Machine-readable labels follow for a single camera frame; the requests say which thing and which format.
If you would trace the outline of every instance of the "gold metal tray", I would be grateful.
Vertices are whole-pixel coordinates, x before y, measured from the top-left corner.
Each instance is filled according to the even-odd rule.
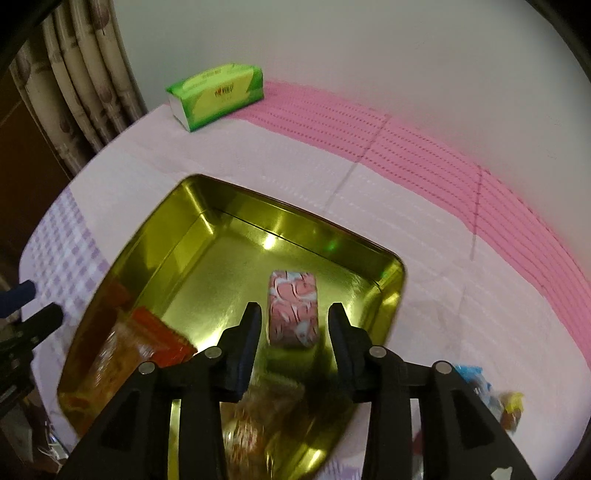
[[[268,280],[273,270],[314,273],[322,340],[309,351],[267,345]],[[271,372],[306,386],[308,410],[273,437],[273,478],[314,472],[335,447],[352,405],[335,388],[327,311],[342,302],[354,325],[383,343],[404,284],[400,259],[351,232],[268,197],[203,176],[183,180],[124,248],[89,305],[58,387],[79,434],[93,418],[68,407],[116,321],[116,308],[145,306],[199,351],[237,325],[249,301],[263,308],[253,374]],[[173,406],[169,479],[177,476],[178,405]]]

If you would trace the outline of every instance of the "beige curtain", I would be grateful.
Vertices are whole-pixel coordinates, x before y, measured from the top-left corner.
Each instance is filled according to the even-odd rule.
[[[64,0],[10,68],[37,125],[74,175],[144,113],[112,11],[109,0]]]

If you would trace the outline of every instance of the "green tissue box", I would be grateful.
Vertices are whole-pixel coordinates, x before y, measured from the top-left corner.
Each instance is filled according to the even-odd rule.
[[[166,89],[174,116],[190,132],[263,98],[262,70],[228,63]]]

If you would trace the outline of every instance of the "food packet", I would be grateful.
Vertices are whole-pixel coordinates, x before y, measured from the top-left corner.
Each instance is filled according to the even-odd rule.
[[[285,418],[303,408],[304,387],[279,375],[253,379],[237,404],[221,404],[222,430],[230,480],[271,479],[269,441]]]
[[[283,348],[311,348],[318,339],[315,276],[275,270],[269,278],[269,344]]]
[[[508,432],[515,433],[523,412],[523,393],[507,392],[501,396],[504,409],[501,426]]]
[[[159,367],[168,367],[196,352],[146,308],[135,309],[129,318],[120,312],[82,384],[64,399],[71,409],[92,421],[142,362],[151,360]]]

